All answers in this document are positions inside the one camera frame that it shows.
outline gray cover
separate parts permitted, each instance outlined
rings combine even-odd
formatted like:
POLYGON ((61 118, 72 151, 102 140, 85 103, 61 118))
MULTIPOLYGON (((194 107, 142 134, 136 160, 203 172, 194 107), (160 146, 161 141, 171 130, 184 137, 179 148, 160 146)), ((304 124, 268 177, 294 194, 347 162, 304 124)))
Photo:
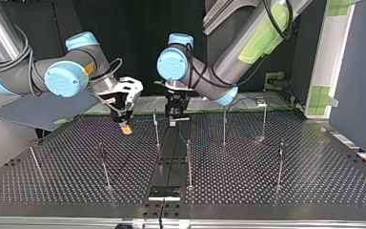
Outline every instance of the gray cover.
POLYGON ((366 151, 366 0, 356 3, 330 124, 366 151))

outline white wall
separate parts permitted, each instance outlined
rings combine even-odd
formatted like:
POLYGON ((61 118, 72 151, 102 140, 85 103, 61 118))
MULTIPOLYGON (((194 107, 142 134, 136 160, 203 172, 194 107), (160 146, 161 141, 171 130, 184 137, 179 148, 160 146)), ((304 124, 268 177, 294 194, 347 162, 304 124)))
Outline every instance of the white wall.
MULTIPOLYGON (((331 87, 329 96, 334 97, 335 95, 336 84, 344 49, 347 43, 349 28, 353 19, 354 9, 355 5, 352 5, 348 10, 347 15, 325 15, 307 98, 307 108, 309 107, 313 86, 331 87)), ((329 118, 331 110, 332 107, 328 106, 325 115, 308 115, 308 111, 306 111, 305 115, 308 118, 329 118)))

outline robotic arm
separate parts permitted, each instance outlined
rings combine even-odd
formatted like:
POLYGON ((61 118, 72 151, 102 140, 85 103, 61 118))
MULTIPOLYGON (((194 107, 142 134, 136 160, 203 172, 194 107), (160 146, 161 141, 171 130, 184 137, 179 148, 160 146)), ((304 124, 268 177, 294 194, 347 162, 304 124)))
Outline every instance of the robotic arm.
POLYGON ((99 43, 91 32, 66 41, 68 53, 61 58, 35 61, 28 37, 13 26, 0 8, 0 94, 34 94, 47 91, 73 97, 89 88, 111 109, 123 132, 131 132, 128 121, 134 102, 143 90, 141 82, 122 77, 117 80, 99 43))
MULTIPOLYGON (((239 79, 252 65, 254 72, 260 67, 263 60, 257 60, 270 54, 285 38, 278 30, 290 28, 290 18, 296 19, 311 2, 312 0, 259 1, 241 32, 210 67, 192 56, 194 44, 191 36, 171 34, 168 47, 157 61, 157 70, 167 81, 167 91, 169 94, 174 91, 181 94, 194 90, 220 106, 230 105, 236 97, 238 86, 247 81, 237 83, 239 79), (181 83, 179 89, 173 87, 176 81, 181 83)), ((168 104, 176 102, 178 101, 168 99, 168 104)), ((167 115, 171 114, 168 105, 166 110, 167 115)), ((170 118, 179 116, 182 114, 171 114, 170 118)))

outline vertical pin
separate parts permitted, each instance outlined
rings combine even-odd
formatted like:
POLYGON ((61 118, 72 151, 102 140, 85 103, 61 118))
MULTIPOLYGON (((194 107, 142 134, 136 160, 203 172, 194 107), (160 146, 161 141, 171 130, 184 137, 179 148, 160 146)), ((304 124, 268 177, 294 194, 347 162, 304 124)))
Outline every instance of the vertical pin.
POLYGON ((189 190, 194 189, 192 181, 192 142, 188 139, 186 143, 186 159, 189 165, 189 190))
POLYGON ((38 159, 37 159, 37 156, 35 155, 35 151, 34 149, 32 148, 32 146, 29 147, 30 151, 31 151, 31 155, 32 155, 32 158, 34 160, 34 163, 35 165, 37 166, 37 169, 38 169, 38 172, 40 173, 40 176, 41 178, 44 179, 43 177, 43 172, 41 171, 41 167, 40 167, 40 162, 38 162, 38 159))
POLYGON ((225 146, 227 144, 227 109, 224 107, 224 139, 222 144, 225 146))
POLYGON ((277 192, 281 188, 281 173, 282 173, 282 168, 283 168, 283 161, 284 161, 285 155, 287 154, 287 144, 285 143, 284 138, 281 138, 280 149, 278 152, 280 154, 280 167, 278 169, 278 179, 277 179, 277 187, 276 187, 277 192))
POLYGON ((153 111, 153 125, 155 126, 155 133, 156 133, 156 147, 159 149, 160 143, 159 143, 159 131, 157 128, 157 120, 156 120, 156 109, 153 111))
POLYGON ((107 153, 105 152, 103 141, 99 141, 99 143, 97 145, 97 157, 99 158, 99 162, 103 166, 103 171, 104 171, 105 176, 106 176, 106 182, 107 182, 106 189, 111 190, 112 186, 110 184, 109 174, 108 174, 107 167, 106 167, 107 153))
POLYGON ((266 133, 266 118, 267 118, 267 102, 266 99, 264 97, 257 97, 255 100, 256 106, 257 107, 263 107, 264 111, 263 111, 263 127, 261 130, 261 136, 259 137, 259 139, 262 141, 264 140, 265 133, 266 133))
POLYGON ((263 129, 261 132, 263 139, 265 137, 265 131, 266 131, 266 115, 267 115, 267 105, 264 106, 264 114, 263 114, 263 129))

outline perforated table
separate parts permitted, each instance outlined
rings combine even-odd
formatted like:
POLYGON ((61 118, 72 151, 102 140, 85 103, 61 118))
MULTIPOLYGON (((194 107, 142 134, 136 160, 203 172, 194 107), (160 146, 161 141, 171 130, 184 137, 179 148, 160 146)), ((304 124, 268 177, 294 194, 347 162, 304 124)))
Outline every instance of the perforated table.
POLYGON ((366 162, 300 113, 269 112, 264 138, 262 119, 228 113, 224 146, 222 114, 192 114, 174 128, 159 117, 158 149, 151 116, 135 117, 132 135, 108 116, 79 116, 34 147, 41 173, 29 150, 0 168, 0 223, 366 227, 366 162), (153 187, 178 187, 180 199, 149 201, 153 187))

